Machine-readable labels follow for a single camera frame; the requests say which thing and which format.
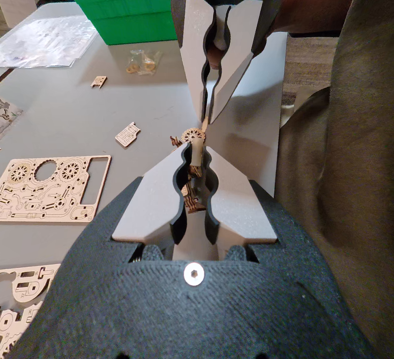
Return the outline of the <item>person's grey shirt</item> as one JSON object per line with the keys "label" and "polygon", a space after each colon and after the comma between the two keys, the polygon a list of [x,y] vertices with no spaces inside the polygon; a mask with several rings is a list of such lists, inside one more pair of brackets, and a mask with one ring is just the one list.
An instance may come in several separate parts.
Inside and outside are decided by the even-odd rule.
{"label": "person's grey shirt", "polygon": [[331,85],[280,130],[275,189],[381,358],[393,358],[393,8],[352,0]]}

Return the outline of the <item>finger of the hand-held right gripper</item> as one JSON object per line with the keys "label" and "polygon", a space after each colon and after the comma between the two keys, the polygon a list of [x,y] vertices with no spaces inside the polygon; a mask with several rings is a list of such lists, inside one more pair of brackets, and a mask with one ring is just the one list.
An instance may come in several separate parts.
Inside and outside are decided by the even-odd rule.
{"label": "finger of the hand-held right gripper", "polygon": [[186,0],[181,58],[197,118],[206,114],[208,66],[206,37],[214,24],[214,8],[205,0]]}
{"label": "finger of the hand-held right gripper", "polygon": [[209,124],[224,110],[253,58],[252,45],[258,25],[262,0],[243,0],[230,7],[225,30],[229,47],[221,60],[220,75],[210,101]]}

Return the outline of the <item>wooden parts sheet with round hole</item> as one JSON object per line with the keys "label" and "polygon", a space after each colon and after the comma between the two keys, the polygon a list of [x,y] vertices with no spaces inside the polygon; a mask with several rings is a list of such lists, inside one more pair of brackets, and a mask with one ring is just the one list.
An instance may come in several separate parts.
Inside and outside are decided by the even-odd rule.
{"label": "wooden parts sheet with round hole", "polygon": [[[95,158],[107,160],[96,200],[82,204]],[[96,215],[110,155],[12,159],[0,179],[1,222],[89,223]]]}

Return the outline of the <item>small wooden parts panel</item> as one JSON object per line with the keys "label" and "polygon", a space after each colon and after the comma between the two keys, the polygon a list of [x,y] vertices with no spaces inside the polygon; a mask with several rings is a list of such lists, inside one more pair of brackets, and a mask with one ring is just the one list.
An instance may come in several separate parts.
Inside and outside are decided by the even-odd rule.
{"label": "small wooden parts panel", "polygon": [[140,132],[141,129],[138,128],[133,121],[115,136],[115,140],[123,149],[127,149],[135,142]]}

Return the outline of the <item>grey desk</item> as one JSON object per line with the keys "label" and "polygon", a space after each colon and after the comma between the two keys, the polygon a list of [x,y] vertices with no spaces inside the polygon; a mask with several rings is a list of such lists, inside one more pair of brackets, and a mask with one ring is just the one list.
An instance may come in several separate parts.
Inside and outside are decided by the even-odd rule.
{"label": "grey desk", "polygon": [[[274,33],[254,58],[206,144],[271,196],[275,190],[286,33]],[[131,50],[161,51],[154,75],[128,74]],[[96,76],[107,76],[101,89]],[[96,36],[71,67],[16,69],[1,98],[23,110],[1,139],[1,173],[12,159],[111,155],[98,211],[167,156],[170,136],[199,126],[177,41],[107,46]],[[141,129],[123,149],[131,122]]]}

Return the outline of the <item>wooden spoked wheel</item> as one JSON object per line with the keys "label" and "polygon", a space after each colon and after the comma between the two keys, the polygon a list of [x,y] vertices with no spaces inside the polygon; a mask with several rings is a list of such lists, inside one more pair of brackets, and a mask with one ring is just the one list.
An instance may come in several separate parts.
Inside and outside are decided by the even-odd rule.
{"label": "wooden spoked wheel", "polygon": [[206,135],[203,130],[199,128],[190,128],[183,132],[181,140],[185,143],[193,143],[196,139],[202,139],[205,142]]}

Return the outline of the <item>clear bag of small parts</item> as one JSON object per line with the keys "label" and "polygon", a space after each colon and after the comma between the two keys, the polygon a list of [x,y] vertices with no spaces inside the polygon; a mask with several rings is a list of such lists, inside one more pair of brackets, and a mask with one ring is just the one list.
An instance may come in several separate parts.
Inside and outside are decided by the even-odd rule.
{"label": "clear bag of small parts", "polygon": [[162,56],[161,51],[131,50],[126,66],[128,74],[154,75]]}

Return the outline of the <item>pale wax stick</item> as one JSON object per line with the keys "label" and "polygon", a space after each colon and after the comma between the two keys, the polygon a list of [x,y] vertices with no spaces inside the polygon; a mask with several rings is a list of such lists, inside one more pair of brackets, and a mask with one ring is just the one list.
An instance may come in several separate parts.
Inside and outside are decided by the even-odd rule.
{"label": "pale wax stick", "polygon": [[197,138],[193,141],[192,145],[192,157],[191,157],[191,166],[200,167],[202,162],[202,154],[203,154],[203,144],[204,140]]}

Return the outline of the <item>person's right hand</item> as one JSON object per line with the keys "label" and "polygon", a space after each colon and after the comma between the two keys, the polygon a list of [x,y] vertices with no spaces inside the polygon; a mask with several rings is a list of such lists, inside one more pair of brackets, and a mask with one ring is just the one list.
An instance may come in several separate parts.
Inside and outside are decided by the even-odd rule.
{"label": "person's right hand", "polygon": [[220,66],[221,59],[223,57],[224,51],[218,49],[213,43],[208,47],[206,56],[208,58],[208,63],[210,68],[213,70],[218,70]]}

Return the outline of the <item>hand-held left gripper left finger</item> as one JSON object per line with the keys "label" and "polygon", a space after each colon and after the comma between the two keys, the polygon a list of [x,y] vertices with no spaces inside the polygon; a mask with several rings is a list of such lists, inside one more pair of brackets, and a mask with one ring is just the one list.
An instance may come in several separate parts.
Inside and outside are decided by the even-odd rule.
{"label": "hand-held left gripper left finger", "polygon": [[118,242],[179,244],[187,228],[181,189],[188,183],[189,143],[145,173],[112,238]]}

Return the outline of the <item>printed paper at left edge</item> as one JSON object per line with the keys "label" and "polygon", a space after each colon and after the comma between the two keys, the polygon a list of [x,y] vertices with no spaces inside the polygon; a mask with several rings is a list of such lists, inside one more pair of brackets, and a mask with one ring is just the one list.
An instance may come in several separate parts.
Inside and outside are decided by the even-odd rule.
{"label": "printed paper at left edge", "polygon": [[23,110],[4,98],[0,98],[0,138],[11,128],[12,123],[23,113]]}

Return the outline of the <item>wooden motorcycle model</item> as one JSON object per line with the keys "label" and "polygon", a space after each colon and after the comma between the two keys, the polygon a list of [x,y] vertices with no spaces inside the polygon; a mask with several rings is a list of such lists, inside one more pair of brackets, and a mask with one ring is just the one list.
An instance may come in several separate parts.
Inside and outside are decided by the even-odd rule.
{"label": "wooden motorcycle model", "polygon": [[[182,140],[179,140],[177,137],[170,136],[171,143],[173,146],[179,148],[181,145],[185,144]],[[205,210],[205,206],[200,202],[199,198],[195,192],[195,179],[199,179],[203,176],[202,168],[196,166],[189,166],[188,168],[188,182],[184,185],[181,192],[184,196],[184,204],[188,209],[188,213],[192,214],[195,212]]]}

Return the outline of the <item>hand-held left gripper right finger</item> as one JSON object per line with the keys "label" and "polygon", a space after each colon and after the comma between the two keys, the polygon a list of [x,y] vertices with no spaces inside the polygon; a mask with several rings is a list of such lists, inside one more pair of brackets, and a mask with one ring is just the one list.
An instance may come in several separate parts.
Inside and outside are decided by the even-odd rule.
{"label": "hand-held left gripper right finger", "polygon": [[277,235],[247,176],[215,152],[204,148],[205,233],[211,244],[233,246],[274,243]]}

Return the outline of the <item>wooden parts sheet with wheels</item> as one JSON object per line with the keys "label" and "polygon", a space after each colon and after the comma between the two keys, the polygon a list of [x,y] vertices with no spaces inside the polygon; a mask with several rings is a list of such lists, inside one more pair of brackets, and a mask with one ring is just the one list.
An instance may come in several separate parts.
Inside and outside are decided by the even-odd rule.
{"label": "wooden parts sheet with wheels", "polygon": [[1,358],[8,355],[36,316],[60,265],[57,263],[26,266],[0,271],[1,279],[13,277],[10,279],[11,294],[17,305],[1,310]]}

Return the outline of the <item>paper sheet in plastic sleeve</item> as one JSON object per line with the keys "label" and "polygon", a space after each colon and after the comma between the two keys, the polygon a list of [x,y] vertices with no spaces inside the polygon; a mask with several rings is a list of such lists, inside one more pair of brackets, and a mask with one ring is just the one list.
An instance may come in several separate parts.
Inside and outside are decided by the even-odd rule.
{"label": "paper sheet in plastic sleeve", "polygon": [[70,67],[97,35],[91,21],[84,16],[34,20],[1,38],[0,66]]}

